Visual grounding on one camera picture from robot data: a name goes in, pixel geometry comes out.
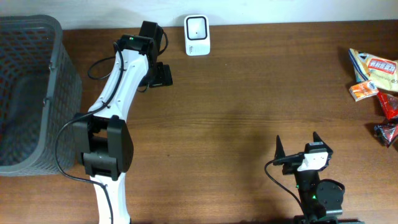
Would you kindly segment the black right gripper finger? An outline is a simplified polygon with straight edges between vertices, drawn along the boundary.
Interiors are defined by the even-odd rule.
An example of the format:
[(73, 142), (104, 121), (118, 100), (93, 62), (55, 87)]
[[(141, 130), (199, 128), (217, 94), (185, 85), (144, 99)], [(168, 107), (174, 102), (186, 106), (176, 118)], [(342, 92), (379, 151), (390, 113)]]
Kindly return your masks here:
[(285, 157), (285, 151), (282, 145), (282, 141), (280, 139), (280, 136), (277, 135), (276, 137), (276, 149), (275, 149), (275, 154), (274, 154), (275, 158), (283, 158)]
[(323, 142), (321, 137), (317, 134), (316, 131), (313, 132), (313, 142)]

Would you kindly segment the small orange box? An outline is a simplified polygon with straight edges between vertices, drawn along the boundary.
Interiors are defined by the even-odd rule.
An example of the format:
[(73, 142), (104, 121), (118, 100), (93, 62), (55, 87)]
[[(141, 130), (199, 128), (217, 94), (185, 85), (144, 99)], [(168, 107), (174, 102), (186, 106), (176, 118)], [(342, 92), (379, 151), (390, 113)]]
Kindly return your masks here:
[(358, 83), (349, 88), (349, 92), (353, 97), (354, 101), (363, 100), (372, 96), (376, 96), (379, 93), (376, 85), (372, 80)]

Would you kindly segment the black orange snack packet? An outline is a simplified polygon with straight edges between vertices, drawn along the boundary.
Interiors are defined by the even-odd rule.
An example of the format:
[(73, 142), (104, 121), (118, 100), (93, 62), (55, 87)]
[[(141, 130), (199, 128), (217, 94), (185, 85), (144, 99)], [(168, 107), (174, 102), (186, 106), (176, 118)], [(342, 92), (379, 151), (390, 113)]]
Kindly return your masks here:
[(378, 124), (374, 127), (376, 136), (386, 147), (397, 140), (397, 123)]

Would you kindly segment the red snack bag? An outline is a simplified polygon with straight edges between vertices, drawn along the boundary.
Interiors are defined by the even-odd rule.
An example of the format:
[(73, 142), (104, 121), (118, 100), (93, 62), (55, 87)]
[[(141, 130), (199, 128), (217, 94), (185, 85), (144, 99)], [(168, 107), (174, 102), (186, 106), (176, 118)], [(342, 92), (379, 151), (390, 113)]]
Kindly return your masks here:
[(380, 91), (377, 94), (377, 98), (381, 104), (385, 117), (388, 120), (397, 119), (397, 97)]

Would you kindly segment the cream yellow chip bag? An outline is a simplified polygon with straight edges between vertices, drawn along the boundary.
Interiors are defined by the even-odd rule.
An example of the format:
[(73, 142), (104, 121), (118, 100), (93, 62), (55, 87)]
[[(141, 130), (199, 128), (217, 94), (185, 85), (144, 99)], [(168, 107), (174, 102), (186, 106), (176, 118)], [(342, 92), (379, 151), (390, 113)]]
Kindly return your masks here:
[(358, 83), (371, 80), (377, 88), (397, 92), (397, 61), (349, 49)]

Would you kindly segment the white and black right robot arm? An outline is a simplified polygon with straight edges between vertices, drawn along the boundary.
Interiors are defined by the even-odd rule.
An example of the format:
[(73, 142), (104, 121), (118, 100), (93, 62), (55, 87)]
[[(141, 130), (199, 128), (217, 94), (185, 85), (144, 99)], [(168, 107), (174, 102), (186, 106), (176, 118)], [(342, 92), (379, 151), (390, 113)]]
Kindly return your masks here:
[(267, 164), (282, 166), (283, 175), (295, 177), (298, 195), (294, 195), (294, 199), (303, 214), (294, 216), (294, 223), (360, 223), (357, 219), (338, 218), (343, 213), (345, 186), (319, 176), (328, 167), (332, 155), (333, 150), (316, 132), (304, 151), (289, 156), (285, 154), (280, 137), (276, 137), (274, 159)]

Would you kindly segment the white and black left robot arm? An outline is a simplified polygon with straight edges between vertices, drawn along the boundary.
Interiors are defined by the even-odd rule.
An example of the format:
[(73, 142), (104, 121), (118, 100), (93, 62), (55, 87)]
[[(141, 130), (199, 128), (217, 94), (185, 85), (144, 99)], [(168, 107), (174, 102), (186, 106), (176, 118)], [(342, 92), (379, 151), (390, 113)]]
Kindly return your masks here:
[(100, 223), (130, 223), (126, 173), (134, 155), (127, 117), (137, 91), (170, 86), (170, 67), (158, 61), (168, 38), (156, 22), (114, 43), (114, 65), (98, 99), (72, 124), (78, 162), (95, 188)]

